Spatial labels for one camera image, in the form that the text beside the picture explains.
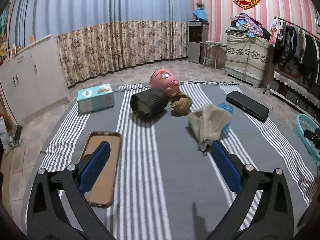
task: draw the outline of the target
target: small table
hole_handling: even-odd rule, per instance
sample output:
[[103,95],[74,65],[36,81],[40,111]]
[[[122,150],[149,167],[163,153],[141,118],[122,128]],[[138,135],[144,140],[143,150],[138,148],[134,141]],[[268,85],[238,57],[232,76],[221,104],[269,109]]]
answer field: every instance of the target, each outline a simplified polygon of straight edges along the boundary
[[[226,43],[222,43],[222,42],[215,42],[215,41],[206,41],[206,42],[200,41],[200,43],[201,43],[201,46],[204,47],[204,60],[203,60],[202,68],[204,68],[204,63],[208,59],[208,60],[214,61],[214,68],[217,71],[217,59],[218,59],[218,56],[219,56],[219,50],[220,50],[221,47],[226,47],[227,44]],[[214,49],[217,50],[214,58],[213,57],[207,57],[207,48],[214,48]]]

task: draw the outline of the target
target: pile of clothes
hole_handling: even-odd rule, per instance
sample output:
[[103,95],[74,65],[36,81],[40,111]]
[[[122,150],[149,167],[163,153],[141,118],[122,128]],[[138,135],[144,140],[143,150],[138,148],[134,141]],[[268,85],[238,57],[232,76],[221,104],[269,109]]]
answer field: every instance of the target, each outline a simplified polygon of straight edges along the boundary
[[227,28],[226,33],[234,31],[246,33],[251,38],[261,37],[267,40],[270,39],[270,33],[262,27],[262,24],[247,14],[240,13],[237,16],[232,16],[230,19],[231,26]]
[[297,26],[286,22],[278,24],[278,35],[273,62],[279,69],[303,83],[320,84],[319,52],[320,41]]

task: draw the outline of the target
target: black ribbed container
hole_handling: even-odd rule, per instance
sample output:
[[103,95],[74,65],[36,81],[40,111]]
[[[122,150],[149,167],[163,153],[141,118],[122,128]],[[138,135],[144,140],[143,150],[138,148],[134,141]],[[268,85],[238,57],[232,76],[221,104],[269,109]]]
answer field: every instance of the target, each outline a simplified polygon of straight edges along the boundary
[[168,102],[169,98],[161,88],[150,88],[132,95],[130,99],[132,111],[143,121],[149,121],[161,113]]

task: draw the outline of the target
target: tissue box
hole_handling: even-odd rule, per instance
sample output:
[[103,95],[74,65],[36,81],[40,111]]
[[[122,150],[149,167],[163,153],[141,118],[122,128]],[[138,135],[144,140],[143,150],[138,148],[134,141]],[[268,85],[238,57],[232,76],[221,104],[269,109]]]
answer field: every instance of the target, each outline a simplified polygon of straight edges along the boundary
[[81,114],[102,110],[115,105],[110,84],[78,91],[77,102]]

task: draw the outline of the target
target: pink container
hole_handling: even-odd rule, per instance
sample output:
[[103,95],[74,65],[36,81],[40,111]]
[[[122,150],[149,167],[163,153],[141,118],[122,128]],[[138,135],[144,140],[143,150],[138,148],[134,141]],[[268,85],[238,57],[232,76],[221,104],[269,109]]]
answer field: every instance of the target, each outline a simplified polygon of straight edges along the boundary
[[150,78],[151,87],[159,87],[164,92],[171,96],[172,94],[179,92],[179,80],[169,70],[160,68]]

